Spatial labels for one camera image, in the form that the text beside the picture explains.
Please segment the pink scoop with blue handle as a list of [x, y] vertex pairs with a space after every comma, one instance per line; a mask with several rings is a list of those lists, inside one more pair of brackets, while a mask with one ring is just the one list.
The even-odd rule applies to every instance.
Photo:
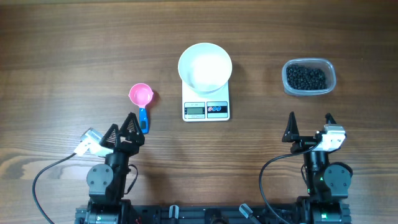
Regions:
[[149, 119], [146, 106], [152, 101], [154, 92], [145, 83], [137, 83], [131, 87], [128, 97], [139, 107], [139, 124], [144, 134], [149, 132]]

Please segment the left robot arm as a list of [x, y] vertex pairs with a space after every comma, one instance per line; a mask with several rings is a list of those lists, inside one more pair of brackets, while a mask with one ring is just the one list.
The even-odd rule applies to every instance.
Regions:
[[134, 184], [126, 188], [126, 177], [134, 165], [129, 158], [139, 153], [145, 137], [134, 113], [129, 113], [121, 127], [112, 124], [99, 145], [111, 152], [104, 163], [93, 166], [86, 181], [90, 200], [80, 223], [139, 223], [139, 215], [130, 200], [123, 199]]

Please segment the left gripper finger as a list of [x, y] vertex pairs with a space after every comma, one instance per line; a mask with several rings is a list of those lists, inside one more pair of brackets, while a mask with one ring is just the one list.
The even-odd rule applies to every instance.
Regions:
[[119, 128], [117, 124], [112, 124], [106, 134], [101, 138], [99, 145], [105, 148], [114, 148], [117, 143], [117, 134]]
[[126, 139], [144, 139], [135, 113], [130, 112], [119, 129], [119, 135]]

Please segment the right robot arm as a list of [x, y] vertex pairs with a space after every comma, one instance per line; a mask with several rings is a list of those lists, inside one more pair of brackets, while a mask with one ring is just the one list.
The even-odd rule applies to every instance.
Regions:
[[330, 113], [326, 124], [314, 136], [302, 136], [294, 112], [289, 119], [282, 142], [291, 142], [292, 154], [303, 154], [302, 172], [308, 196], [300, 196], [292, 215], [294, 223], [351, 223], [348, 189], [353, 177], [352, 168], [342, 162], [330, 162], [329, 155], [341, 149], [346, 139], [345, 129], [336, 123]]

